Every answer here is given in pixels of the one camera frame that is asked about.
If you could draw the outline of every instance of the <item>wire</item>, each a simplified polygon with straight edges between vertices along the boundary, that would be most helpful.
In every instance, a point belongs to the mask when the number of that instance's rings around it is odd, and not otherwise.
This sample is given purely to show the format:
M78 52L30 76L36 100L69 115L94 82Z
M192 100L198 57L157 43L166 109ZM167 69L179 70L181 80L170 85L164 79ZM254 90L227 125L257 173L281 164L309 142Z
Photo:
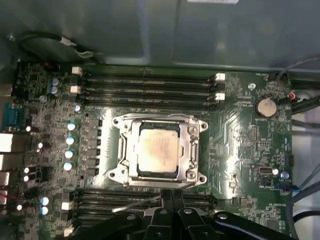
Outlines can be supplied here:
M320 123L304 122L292 119L292 125L306 129L320 129Z
M51 39L51 40L59 41L63 45L65 45L67 47L70 47L70 48L73 48L73 50L77 53L77 55L80 58L90 59L94 63L100 63L98 60L96 60L93 57L94 53L92 51L89 51L89 50L85 49L84 47L72 42L68 38L65 38L63 36L60 36L60 35L57 35L57 34L54 34L54 33L39 32L39 31L28 31L28 32L25 32L25 33L23 33L21 36L19 36L17 38L18 48L22 52L25 52L25 54L27 56L42 61L43 59L41 57L39 57L36 53L25 49L24 46L23 46L23 43L25 43L26 41L31 40L31 39L36 39L36 38Z
M298 213L297 215L294 215L293 222L296 223L301 219L305 219L307 217L314 217L314 216L320 216L320 211L312 210L312 211L304 211L304 212Z
M307 59L304 59L304 60L301 60L301 61L298 61L292 65L289 65L287 66L286 68L284 68L275 78L275 81L276 83L278 84L278 86L287 94L289 95L290 94L290 90L288 90L284 84L281 82L281 77L286 73L288 72L290 69L293 69L295 67L298 67L300 65L303 65L303 64L307 64L307 63L310 63L310 62L315 62L315 61L319 61L320 60L320 56L316 56L316 57L311 57L311 58L307 58Z
M292 236L295 239L299 239L298 238L298 234L295 228L295 222L294 222L294 214L293 214L293 207L294 204L298 201L300 201L301 199L304 199L316 192L320 191L320 181L316 182L315 184L312 184L311 186L308 186L307 188L305 188L304 190L302 190L301 192L299 192L297 195L293 196L288 203L286 204L286 220L289 226L289 229L292 233Z
M305 186L320 172L320 163L315 167L312 173L301 183L298 187L300 190L303 190Z
M317 95L307 100L292 104L291 106L292 115L299 114L319 106L320 106L320 95Z

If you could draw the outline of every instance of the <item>screw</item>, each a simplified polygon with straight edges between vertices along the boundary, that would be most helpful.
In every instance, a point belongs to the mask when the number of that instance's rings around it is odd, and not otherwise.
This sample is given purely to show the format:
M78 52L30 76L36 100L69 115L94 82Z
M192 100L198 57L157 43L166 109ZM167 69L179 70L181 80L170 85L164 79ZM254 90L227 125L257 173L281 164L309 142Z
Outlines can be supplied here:
M195 179L196 174L195 174L194 171L188 171L188 172L186 173L186 177L187 177L188 179Z
M192 210L189 209L189 208L187 208L187 209L185 209L185 210L183 210L183 211L184 211L185 214L190 214L190 213L192 213Z
M194 135L197 133L197 128L196 126L189 126L188 127L188 133L190 133L191 135Z
M129 215L129 216L126 217L126 219L128 219L128 220L133 220L133 219L135 219L135 218L136 218L135 215Z
M284 179L284 180L287 180L287 179L290 177L290 175L289 175L289 173L287 173L286 171L283 171L283 172L280 174L280 177L281 177L282 179Z
M250 89L250 90L254 90L254 89L256 89L256 84L255 83L249 83L249 85L248 85L248 88Z
M225 220L225 219L227 219L228 217L227 217L227 215L225 215L225 214L219 214L219 215L218 215L218 218L220 218L220 219L222 219L222 220Z

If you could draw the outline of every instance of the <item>electrolytic capacitor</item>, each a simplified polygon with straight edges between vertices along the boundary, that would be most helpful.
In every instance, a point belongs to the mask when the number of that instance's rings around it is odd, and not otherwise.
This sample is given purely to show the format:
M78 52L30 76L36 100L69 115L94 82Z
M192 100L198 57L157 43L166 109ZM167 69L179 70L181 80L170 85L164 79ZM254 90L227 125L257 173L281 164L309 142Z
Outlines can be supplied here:
M32 173L35 173L36 171L37 171L37 168L35 166L27 166L23 170L25 174L32 174Z
M51 80L51 85L56 87L61 87L62 83L58 78L53 78Z
M71 150L67 150L67 151L65 151L64 156L65 156L66 159L70 159L72 157L75 157L76 156L76 151L74 151L72 149Z
M53 86L51 87L50 93L55 96L59 96L61 94L61 90L58 87Z
M74 136L68 136L66 139L65 139L65 143L67 145L72 145L72 144L75 144L77 142L77 138L74 137Z
M22 210L22 208L23 208L23 207L22 207L21 204L19 204L19 205L16 206L16 210L19 211L19 212Z
M63 165L63 169L67 172L69 172L72 168L73 168L74 164L73 162L67 161L64 165Z
M44 196L43 198L41 198L40 200L40 204L42 206L47 206L50 203L50 199L47 196Z
M46 95L41 95L41 96L39 97L39 101L40 101L41 103L45 103L47 100L48 100L48 98L47 98Z
M28 133L38 133L40 132L39 128L36 127L36 126L27 126L25 128L25 130L28 132Z
M51 144L48 142L39 142L37 147L38 149L49 149L51 148Z
M69 122L68 125L66 126L66 128L69 131L73 131L73 130L76 130L78 128L78 124L76 124L74 122Z
M36 179L36 174L29 174L23 177L24 182L29 182Z
M74 112L75 113L81 113L82 110L83 110L83 106L82 105L77 104L77 105L74 106Z
M46 206L43 206L42 208L40 208L40 215L47 215L49 212L49 209Z

